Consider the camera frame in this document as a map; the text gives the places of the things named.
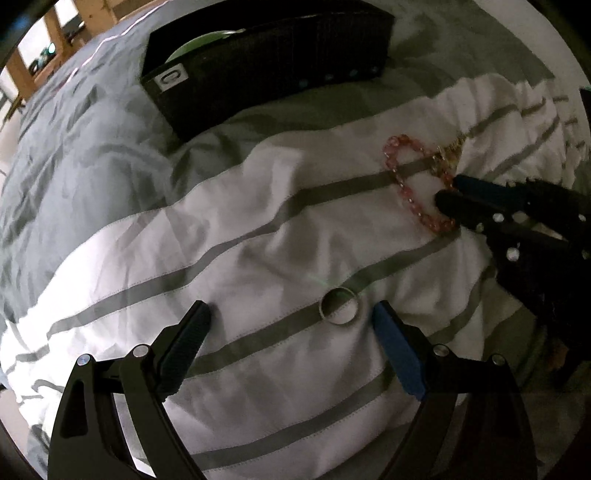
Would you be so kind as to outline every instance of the metal screw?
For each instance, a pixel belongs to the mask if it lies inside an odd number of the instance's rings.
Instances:
[[[150,347],[148,345],[138,345],[134,348],[134,357],[142,358],[143,356],[146,356],[149,351]]]
[[[449,348],[439,343],[433,347],[433,353],[437,356],[448,356]]]
[[[88,353],[85,353],[84,355],[80,355],[78,357],[78,360],[76,360],[76,363],[78,365],[80,365],[81,367],[83,365],[86,365],[88,362],[90,362],[90,355]]]
[[[498,353],[495,353],[495,354],[492,356],[492,362],[493,362],[493,363],[494,363],[496,366],[498,366],[498,367],[502,367],[503,365],[505,365],[505,364],[507,363],[507,360],[505,360],[505,357],[504,357],[504,356],[502,356],[502,355],[500,355],[500,354],[498,354]]]
[[[515,247],[508,248],[507,260],[510,262],[517,262],[519,260],[519,249]]]

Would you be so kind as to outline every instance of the wooden furniture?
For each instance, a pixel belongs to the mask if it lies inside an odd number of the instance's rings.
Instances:
[[[106,0],[73,0],[90,34],[95,37],[117,24],[117,18]]]
[[[43,20],[47,26],[49,38],[56,46],[56,56],[52,61],[40,72],[37,72],[35,76],[31,76],[22,59],[21,53],[16,49],[6,65],[14,85],[17,86],[19,96],[25,101],[29,100],[33,93],[47,81],[50,75],[76,52],[76,49],[70,45],[61,30],[55,7],[51,7],[47,11]]]
[[[119,20],[139,10],[155,7],[165,0],[73,0],[78,13],[85,23],[86,35],[95,37],[114,27]],[[75,38],[70,44],[60,26],[55,7],[51,7],[43,20],[51,41],[56,46],[56,56],[40,72],[34,76],[28,71],[21,53],[16,49],[7,62],[8,73],[17,86],[19,98],[25,102],[43,85],[47,79],[59,69],[85,41]]]

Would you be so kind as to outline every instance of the ring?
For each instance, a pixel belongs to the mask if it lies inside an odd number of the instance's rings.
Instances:
[[[349,299],[346,301],[342,301],[339,297],[343,296],[345,293]],[[345,305],[347,305],[351,300],[355,300],[355,310],[353,315],[345,316],[343,318],[339,318],[339,316],[335,316],[334,318],[330,318],[340,309],[342,309]],[[324,311],[330,306],[336,306],[332,310],[331,313],[325,314]],[[334,323],[336,325],[344,325],[345,323],[350,322],[353,320],[357,313],[359,312],[359,299],[357,294],[346,287],[335,287],[324,294],[324,296],[318,302],[318,311],[320,312],[320,318],[326,320],[327,322]]]

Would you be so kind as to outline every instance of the pink beaded bracelet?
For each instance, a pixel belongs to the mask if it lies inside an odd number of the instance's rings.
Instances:
[[[400,173],[398,172],[398,152],[401,148],[412,148],[414,151],[422,153],[425,157],[435,157],[437,153],[429,151],[417,139],[410,138],[408,135],[394,135],[388,138],[384,145],[384,155],[386,155],[386,168],[392,170],[396,182],[400,187],[398,193],[403,201],[408,203],[410,211],[416,215],[418,220],[435,234],[450,232],[456,228],[456,222],[449,218],[435,218],[433,215],[425,213],[423,206],[414,197],[413,189],[408,186]],[[432,173],[441,179],[445,188],[453,190],[453,175],[447,170],[446,166],[440,165],[439,168],[432,169]]]

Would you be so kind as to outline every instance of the bedding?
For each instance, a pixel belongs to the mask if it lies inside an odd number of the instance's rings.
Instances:
[[[418,407],[368,322],[385,299],[459,356],[506,356],[544,475],[580,424],[588,364],[551,387],[546,331],[496,285],[484,240],[418,225],[381,148],[464,133],[459,172],[572,187],[587,157],[573,99],[472,0],[373,0],[397,18],[381,78],[259,105],[182,144],[139,84],[142,55],[152,30],[210,3],[117,25],[25,111],[0,205],[0,365],[37,439],[31,461],[46,475],[79,355],[125,355],[201,299],[212,329],[164,405],[205,475],[377,478]],[[401,162],[433,208],[437,180]],[[336,286],[359,297],[345,325],[318,313]]]

